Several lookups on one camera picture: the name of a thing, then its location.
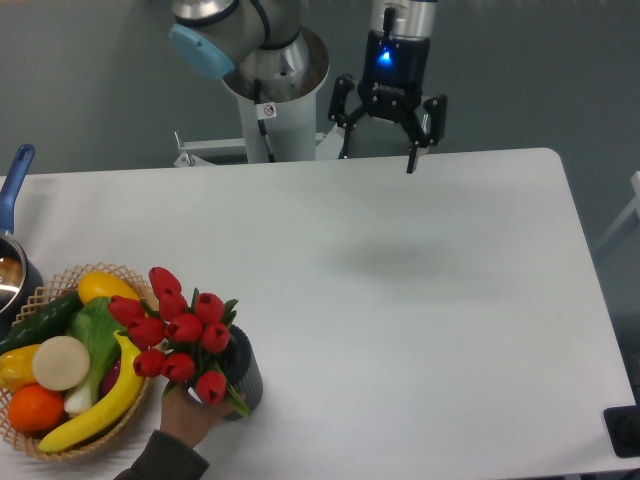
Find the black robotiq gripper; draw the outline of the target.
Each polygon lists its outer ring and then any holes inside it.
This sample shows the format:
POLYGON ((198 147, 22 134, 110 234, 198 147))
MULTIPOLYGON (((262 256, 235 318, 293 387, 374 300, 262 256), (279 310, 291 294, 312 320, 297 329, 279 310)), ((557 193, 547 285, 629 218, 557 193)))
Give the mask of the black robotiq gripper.
POLYGON ((428 37, 395 38, 375 30, 369 32, 360 81, 344 74, 336 78, 333 87, 328 118, 344 132, 340 159, 348 157, 351 133, 365 112, 371 117, 409 125, 407 174, 417 168, 419 149, 440 143, 445 136, 447 96, 424 98, 423 118, 415 114, 421 104, 429 49, 428 37), (348 113, 349 94, 356 90, 362 104, 348 113))

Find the dark grey sleeved forearm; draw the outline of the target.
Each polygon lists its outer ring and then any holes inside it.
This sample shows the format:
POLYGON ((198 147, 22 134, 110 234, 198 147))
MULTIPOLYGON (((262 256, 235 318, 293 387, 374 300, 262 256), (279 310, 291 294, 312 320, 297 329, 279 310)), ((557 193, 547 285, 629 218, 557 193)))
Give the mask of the dark grey sleeved forearm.
POLYGON ((117 480, 201 479, 209 462, 176 437, 155 430, 132 465, 117 480))

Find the person's hand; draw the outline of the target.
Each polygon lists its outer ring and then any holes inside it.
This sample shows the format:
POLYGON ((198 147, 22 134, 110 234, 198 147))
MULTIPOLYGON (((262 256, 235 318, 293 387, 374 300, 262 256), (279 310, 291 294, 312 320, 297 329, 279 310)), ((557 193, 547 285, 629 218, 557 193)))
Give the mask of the person's hand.
POLYGON ((184 385, 178 385, 162 397, 159 431, 194 449, 233 411, 227 401, 216 405, 199 403, 184 385))

